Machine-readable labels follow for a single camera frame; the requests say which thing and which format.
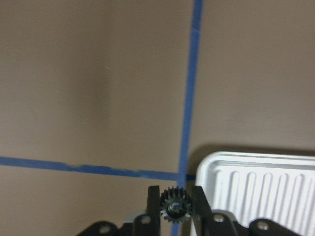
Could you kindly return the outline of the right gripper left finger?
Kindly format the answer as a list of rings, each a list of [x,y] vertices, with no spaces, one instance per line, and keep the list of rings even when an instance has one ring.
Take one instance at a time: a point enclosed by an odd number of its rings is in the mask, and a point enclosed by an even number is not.
[[[160,190],[158,185],[149,186],[145,213],[138,215],[132,227],[134,236],[159,236]]]

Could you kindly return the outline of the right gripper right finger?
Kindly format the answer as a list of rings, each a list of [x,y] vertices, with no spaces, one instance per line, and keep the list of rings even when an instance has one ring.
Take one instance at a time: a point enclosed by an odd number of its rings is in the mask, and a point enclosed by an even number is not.
[[[212,211],[203,188],[191,188],[192,221],[198,236],[236,236],[237,232],[230,218],[221,212]]]

